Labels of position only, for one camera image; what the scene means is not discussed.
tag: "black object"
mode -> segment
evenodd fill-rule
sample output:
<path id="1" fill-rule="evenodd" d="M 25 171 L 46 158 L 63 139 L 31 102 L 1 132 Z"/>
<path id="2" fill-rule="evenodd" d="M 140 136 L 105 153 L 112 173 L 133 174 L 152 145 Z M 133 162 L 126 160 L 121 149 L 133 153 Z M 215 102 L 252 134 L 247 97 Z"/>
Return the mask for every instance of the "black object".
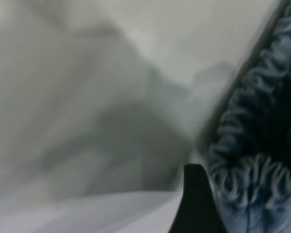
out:
<path id="1" fill-rule="evenodd" d="M 201 165 L 184 167 L 183 196 L 169 233 L 227 233 Z"/>

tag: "white cloth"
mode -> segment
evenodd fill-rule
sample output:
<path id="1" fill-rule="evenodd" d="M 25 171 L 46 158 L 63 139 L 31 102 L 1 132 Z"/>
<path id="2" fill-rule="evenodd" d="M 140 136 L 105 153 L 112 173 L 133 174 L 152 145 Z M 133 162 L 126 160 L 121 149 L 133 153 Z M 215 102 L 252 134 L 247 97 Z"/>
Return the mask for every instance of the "white cloth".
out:
<path id="1" fill-rule="evenodd" d="M 0 232 L 130 232 L 153 208 L 165 231 L 162 190 L 278 2 L 21 2 L 0 0 Z"/>

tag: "denim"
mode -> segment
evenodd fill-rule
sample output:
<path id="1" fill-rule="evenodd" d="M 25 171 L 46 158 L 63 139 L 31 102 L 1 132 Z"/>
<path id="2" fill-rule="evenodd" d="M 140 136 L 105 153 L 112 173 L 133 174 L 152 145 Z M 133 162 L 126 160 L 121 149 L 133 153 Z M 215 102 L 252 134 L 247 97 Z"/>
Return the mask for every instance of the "denim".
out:
<path id="1" fill-rule="evenodd" d="M 228 232 L 291 233 L 291 1 L 234 90 L 209 160 Z"/>

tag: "ruched fabric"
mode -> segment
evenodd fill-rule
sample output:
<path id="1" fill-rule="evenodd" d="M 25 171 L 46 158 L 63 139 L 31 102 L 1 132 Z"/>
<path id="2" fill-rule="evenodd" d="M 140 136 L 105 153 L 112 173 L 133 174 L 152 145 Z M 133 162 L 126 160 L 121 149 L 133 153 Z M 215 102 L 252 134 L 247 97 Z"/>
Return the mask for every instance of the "ruched fabric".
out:
<path id="1" fill-rule="evenodd" d="M 230 233 L 291 233 L 291 1 L 232 94 L 209 159 Z"/>

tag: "blue fabric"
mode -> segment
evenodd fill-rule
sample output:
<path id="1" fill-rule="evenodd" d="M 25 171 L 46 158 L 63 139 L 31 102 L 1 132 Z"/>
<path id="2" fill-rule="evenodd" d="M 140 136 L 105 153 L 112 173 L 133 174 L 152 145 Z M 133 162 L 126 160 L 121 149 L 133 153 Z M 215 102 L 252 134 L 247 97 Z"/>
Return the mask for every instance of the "blue fabric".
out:
<path id="1" fill-rule="evenodd" d="M 209 158 L 230 233 L 291 233 L 291 1 L 235 89 Z"/>

